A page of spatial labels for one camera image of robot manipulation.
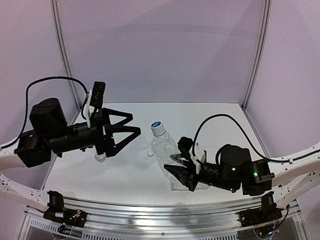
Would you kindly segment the clear plastic bottle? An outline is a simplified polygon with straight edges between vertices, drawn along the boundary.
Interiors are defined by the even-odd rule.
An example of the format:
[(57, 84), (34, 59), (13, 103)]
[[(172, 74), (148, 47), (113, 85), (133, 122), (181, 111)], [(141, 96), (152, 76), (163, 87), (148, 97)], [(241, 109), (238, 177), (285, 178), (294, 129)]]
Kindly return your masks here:
[[(188, 187), (182, 185), (178, 180), (169, 180), (169, 187), (171, 191), (189, 191)], [(195, 188), (195, 191), (207, 190), (209, 188), (209, 185), (199, 182)]]
[(103, 163), (107, 157), (106, 157), (105, 153), (98, 154), (98, 152), (96, 151), (94, 154), (94, 158), (97, 162)]
[(176, 142), (171, 135), (166, 132), (161, 136), (155, 136), (151, 141), (151, 150), (157, 158), (159, 167), (163, 175), (172, 183), (179, 181), (169, 171), (164, 168), (164, 165), (183, 166), (181, 160), (175, 161), (171, 159), (171, 155), (179, 154)]

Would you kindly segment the white blue bottle cap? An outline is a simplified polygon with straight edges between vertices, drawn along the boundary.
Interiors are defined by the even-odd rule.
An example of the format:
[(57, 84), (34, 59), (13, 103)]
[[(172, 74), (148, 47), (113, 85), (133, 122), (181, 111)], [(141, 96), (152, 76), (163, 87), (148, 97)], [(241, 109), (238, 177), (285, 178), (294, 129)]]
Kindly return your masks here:
[(148, 157), (153, 157), (154, 156), (154, 152), (152, 150), (148, 150), (146, 153), (147, 153)]
[(166, 129), (161, 121), (152, 123), (150, 129), (154, 137), (159, 137), (166, 133)]

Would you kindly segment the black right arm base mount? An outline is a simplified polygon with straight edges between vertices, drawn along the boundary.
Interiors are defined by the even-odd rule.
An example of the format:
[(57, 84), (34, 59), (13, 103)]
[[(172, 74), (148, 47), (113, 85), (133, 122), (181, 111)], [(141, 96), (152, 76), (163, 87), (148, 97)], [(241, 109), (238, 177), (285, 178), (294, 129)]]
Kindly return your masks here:
[(238, 219), (242, 228), (261, 225), (275, 220), (280, 220), (282, 211), (296, 197), (291, 196), (291, 191), (269, 191), (253, 199), (237, 201), (235, 205), (240, 209)]

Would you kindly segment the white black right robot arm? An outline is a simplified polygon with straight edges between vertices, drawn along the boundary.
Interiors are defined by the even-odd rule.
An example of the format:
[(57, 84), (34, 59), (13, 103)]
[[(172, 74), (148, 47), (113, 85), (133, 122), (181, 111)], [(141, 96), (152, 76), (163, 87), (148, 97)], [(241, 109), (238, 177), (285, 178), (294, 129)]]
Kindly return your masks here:
[(226, 144), (215, 155), (215, 163), (202, 159), (183, 149), (171, 156), (181, 165), (165, 164), (163, 167), (183, 186), (193, 192), (199, 183), (243, 195), (271, 197), (279, 209), (320, 184), (320, 145), (271, 160), (252, 160), (249, 149)]

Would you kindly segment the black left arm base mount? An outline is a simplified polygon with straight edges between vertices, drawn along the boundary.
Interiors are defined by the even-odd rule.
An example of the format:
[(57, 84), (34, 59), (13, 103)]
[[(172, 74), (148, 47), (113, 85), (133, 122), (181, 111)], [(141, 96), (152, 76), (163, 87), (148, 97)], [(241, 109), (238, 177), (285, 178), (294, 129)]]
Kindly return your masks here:
[(48, 209), (43, 213), (43, 217), (60, 224), (57, 228), (59, 234), (69, 235), (72, 227), (84, 228), (88, 216), (87, 212), (82, 209), (66, 208), (63, 195), (57, 191), (50, 190), (47, 193), (49, 196)]

